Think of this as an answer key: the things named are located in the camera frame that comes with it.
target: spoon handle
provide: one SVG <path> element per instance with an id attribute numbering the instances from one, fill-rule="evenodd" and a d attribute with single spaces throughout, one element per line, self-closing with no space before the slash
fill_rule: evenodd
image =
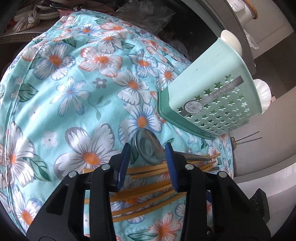
<path id="1" fill-rule="evenodd" d="M 206 157 L 206 156 L 195 155 L 195 154 L 184 153 L 184 152 L 178 152 L 178 151 L 174 151 L 174 152 L 183 155 L 186 160 L 191 160 L 191 161 L 212 161 L 212 159 L 210 157 Z"/>

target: plastic wrap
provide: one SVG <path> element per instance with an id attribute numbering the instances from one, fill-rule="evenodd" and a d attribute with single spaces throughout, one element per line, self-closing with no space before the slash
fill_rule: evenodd
<path id="1" fill-rule="evenodd" d="M 252 38 L 252 36 L 246 30 L 244 30 L 244 33 L 245 33 L 245 35 L 247 37 L 247 40 L 249 42 L 250 47 L 254 48 L 254 49 L 258 49 L 259 47 L 256 44 L 255 40 Z"/>
<path id="2" fill-rule="evenodd" d="M 15 33 L 24 31 L 26 29 L 37 27 L 40 23 L 39 15 L 36 11 L 36 5 L 34 6 L 34 9 L 25 16 L 23 16 L 17 24 L 14 26 L 13 31 Z"/>
<path id="3" fill-rule="evenodd" d="M 114 16 L 157 35 L 174 14 L 174 11 L 161 1 L 143 0 L 122 6 Z"/>

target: shelf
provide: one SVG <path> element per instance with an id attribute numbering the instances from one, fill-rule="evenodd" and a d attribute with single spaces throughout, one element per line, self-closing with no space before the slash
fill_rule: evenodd
<path id="1" fill-rule="evenodd" d="M 19 33 L 14 33 L 13 27 L 10 27 L 0 36 L 0 44 L 30 42 L 33 38 L 50 29 L 58 20 L 59 18 L 40 20 L 40 24 L 37 27 Z"/>

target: metal spoon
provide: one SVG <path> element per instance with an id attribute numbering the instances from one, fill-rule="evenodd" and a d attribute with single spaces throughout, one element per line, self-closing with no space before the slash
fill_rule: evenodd
<path id="1" fill-rule="evenodd" d="M 159 140 L 154 133 L 148 129 L 139 129 L 136 133 L 135 146 L 140 156 L 148 164 L 155 166 L 165 160 L 165 149 L 161 146 Z M 195 155 L 190 153 L 183 153 L 175 151 L 183 155 L 186 160 L 191 161 L 211 161 L 210 157 Z"/>

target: tablecloth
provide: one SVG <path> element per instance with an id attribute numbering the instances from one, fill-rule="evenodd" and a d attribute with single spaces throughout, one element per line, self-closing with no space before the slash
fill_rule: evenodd
<path id="1" fill-rule="evenodd" d="M 230 138 L 214 141 L 188 134 L 157 112 L 157 92 L 190 62 L 157 36 L 118 18 L 81 10 L 62 17 L 33 39 L 0 83 L 0 201 L 25 234 L 68 172 L 95 169 L 131 142 L 139 128 L 175 151 L 221 156 L 233 177 Z M 130 166 L 145 162 L 133 152 Z M 124 182 L 124 189 L 169 178 Z M 111 203 L 112 211 L 160 193 Z M 185 197 L 156 211 L 114 223 L 118 240 L 178 240 Z M 212 223 L 207 203 L 208 224 Z M 89 235 L 88 206 L 84 231 Z"/>

